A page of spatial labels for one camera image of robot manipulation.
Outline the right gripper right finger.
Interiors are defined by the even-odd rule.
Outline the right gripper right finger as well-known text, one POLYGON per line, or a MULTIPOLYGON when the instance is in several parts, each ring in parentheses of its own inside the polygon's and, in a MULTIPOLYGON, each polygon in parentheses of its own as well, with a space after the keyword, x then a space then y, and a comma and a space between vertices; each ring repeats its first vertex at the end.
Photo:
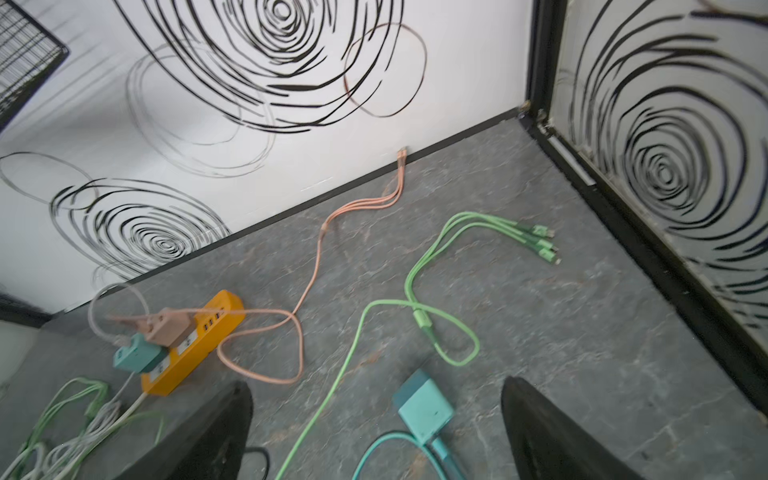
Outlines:
POLYGON ((640 477, 521 377, 505 379, 501 412, 521 479, 640 477))

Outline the pink charger plug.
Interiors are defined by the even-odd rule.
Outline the pink charger plug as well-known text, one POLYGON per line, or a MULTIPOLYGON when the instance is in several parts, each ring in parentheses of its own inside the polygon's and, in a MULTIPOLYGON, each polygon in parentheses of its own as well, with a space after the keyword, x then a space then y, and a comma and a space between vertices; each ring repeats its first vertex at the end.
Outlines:
POLYGON ((188 313, 171 309, 134 322, 145 339, 166 348, 177 347, 195 328, 188 313))

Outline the orange power strip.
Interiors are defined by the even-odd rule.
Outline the orange power strip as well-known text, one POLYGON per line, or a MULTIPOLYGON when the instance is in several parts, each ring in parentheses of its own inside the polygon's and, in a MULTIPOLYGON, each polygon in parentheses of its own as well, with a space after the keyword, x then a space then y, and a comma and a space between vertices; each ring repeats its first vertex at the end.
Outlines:
POLYGON ((181 343, 149 373, 141 375, 142 391, 148 395, 168 396, 186 379, 245 318, 234 310, 244 308, 235 294, 222 290, 193 317, 196 322, 181 343))

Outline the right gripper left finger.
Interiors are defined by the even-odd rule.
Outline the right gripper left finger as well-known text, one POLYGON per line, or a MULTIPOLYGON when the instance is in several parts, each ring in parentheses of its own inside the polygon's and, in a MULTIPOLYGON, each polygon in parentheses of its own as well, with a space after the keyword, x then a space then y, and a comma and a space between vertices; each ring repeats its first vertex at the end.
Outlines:
POLYGON ((248 385, 233 381, 134 462, 120 479, 235 479, 253 416, 248 385))

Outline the teal plug adapter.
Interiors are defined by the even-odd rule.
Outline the teal plug adapter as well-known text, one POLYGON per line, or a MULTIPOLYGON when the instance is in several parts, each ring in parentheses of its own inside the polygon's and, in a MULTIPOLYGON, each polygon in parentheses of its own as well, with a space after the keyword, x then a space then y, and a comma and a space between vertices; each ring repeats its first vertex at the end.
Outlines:
POLYGON ((395 392, 393 404, 410 433, 422 445, 436 438, 454 416, 453 406, 422 369, 416 370, 395 392))

